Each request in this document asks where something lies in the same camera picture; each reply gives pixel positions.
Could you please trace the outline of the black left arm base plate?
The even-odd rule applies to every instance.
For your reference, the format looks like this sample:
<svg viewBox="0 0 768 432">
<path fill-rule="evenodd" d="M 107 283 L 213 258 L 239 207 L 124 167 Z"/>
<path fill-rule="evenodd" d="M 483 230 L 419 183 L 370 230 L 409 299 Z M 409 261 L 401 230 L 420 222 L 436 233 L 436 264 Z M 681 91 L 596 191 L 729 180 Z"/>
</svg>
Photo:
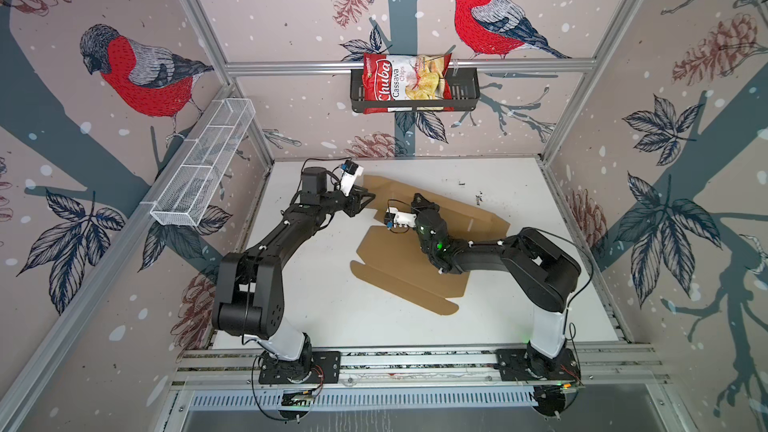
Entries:
<svg viewBox="0 0 768 432">
<path fill-rule="evenodd" d="M 336 384 L 341 368 L 339 351 L 303 353 L 296 361 L 279 360 L 263 352 L 256 362 L 260 385 Z"/>
</svg>

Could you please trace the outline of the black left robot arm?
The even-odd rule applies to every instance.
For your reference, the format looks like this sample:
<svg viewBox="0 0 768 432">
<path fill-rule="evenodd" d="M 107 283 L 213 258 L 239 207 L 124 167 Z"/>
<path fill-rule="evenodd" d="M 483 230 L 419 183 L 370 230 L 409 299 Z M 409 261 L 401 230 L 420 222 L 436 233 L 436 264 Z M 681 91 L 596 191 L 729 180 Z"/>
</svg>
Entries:
<svg viewBox="0 0 768 432">
<path fill-rule="evenodd" d="M 334 170 L 304 167 L 279 223 L 256 245 L 225 255 L 219 264 L 212 327 L 244 343 L 257 342 L 284 362 L 311 355 L 307 334 L 283 320 L 283 269 L 295 252 L 341 212 L 359 214 L 375 195 L 356 184 L 362 165 L 347 160 Z"/>
</svg>

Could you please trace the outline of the white mesh wall shelf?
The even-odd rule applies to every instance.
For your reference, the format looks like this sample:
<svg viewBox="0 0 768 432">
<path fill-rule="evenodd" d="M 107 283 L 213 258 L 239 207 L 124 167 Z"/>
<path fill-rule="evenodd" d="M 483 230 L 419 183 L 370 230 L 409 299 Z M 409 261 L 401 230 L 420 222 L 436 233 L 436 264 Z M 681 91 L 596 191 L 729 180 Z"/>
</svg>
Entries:
<svg viewBox="0 0 768 432">
<path fill-rule="evenodd" d="M 218 102 L 150 214 L 162 226 L 197 227 L 255 114 L 245 98 Z"/>
</svg>

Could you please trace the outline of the aluminium front rail frame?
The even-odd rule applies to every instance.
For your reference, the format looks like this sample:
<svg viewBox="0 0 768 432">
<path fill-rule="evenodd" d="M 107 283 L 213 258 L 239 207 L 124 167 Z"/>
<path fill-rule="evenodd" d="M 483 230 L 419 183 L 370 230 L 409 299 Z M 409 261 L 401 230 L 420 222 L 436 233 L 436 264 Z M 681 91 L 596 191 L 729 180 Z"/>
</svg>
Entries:
<svg viewBox="0 0 768 432">
<path fill-rule="evenodd" d="M 638 390 L 654 411 L 669 402 L 652 348 L 619 342 L 567 350 L 544 378 L 514 346 L 321 349 L 314 362 L 308 378 L 289 380 L 258 349 L 188 352 L 169 381 L 171 399 L 179 414 L 533 406 L 559 415 L 608 387 Z"/>
</svg>

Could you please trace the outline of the red cassava chips bag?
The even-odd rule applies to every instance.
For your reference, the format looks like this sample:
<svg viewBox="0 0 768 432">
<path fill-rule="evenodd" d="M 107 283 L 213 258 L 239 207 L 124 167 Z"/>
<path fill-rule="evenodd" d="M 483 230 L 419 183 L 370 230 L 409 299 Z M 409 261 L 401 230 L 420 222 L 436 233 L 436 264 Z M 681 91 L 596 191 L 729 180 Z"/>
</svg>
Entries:
<svg viewBox="0 0 768 432">
<path fill-rule="evenodd" d="M 449 100 L 452 55 L 363 55 L 365 102 Z"/>
</svg>

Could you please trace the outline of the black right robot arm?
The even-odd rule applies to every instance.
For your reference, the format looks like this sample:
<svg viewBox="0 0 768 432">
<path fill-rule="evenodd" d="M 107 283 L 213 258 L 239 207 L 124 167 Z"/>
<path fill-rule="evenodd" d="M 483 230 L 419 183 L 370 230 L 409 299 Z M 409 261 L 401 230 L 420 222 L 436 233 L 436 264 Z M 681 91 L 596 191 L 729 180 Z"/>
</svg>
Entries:
<svg viewBox="0 0 768 432">
<path fill-rule="evenodd" d="M 581 274 L 577 261 L 532 227 L 504 239 L 474 242 L 451 236 L 439 205 L 425 196 L 416 193 L 411 208 L 412 228 L 429 262 L 443 274 L 510 274 L 534 305 L 529 356 L 558 358 L 565 347 L 567 302 Z"/>
</svg>

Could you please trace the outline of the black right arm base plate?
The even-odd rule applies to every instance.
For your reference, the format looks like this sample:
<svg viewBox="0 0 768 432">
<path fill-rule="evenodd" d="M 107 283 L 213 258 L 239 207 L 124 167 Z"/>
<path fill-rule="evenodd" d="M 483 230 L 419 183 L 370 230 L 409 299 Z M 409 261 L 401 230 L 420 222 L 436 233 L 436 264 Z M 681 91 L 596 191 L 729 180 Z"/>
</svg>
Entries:
<svg viewBox="0 0 768 432">
<path fill-rule="evenodd" d="M 563 348 L 555 358 L 549 358 L 532 347 L 497 349 L 497 370 L 502 381 L 574 382 L 581 378 L 581 369 L 574 352 Z"/>
</svg>

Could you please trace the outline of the brown cardboard paper box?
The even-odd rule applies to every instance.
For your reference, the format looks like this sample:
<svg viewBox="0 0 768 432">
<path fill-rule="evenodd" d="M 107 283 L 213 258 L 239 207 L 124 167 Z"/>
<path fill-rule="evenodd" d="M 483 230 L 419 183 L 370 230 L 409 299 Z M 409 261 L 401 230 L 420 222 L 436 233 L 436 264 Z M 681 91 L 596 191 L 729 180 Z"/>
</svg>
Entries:
<svg viewBox="0 0 768 432">
<path fill-rule="evenodd" d="M 369 228 L 358 247 L 360 260 L 350 263 L 352 274 L 437 315 L 458 312 L 454 300 L 464 296 L 469 275 L 439 274 L 421 251 L 416 233 L 393 233 L 384 226 L 386 208 L 407 210 L 419 190 L 377 175 L 366 176 L 363 186 L 376 195 L 369 207 L 375 211 L 377 224 Z M 422 195 L 439 205 L 453 237 L 490 241 L 508 235 L 510 224 L 494 213 L 429 191 Z"/>
</svg>

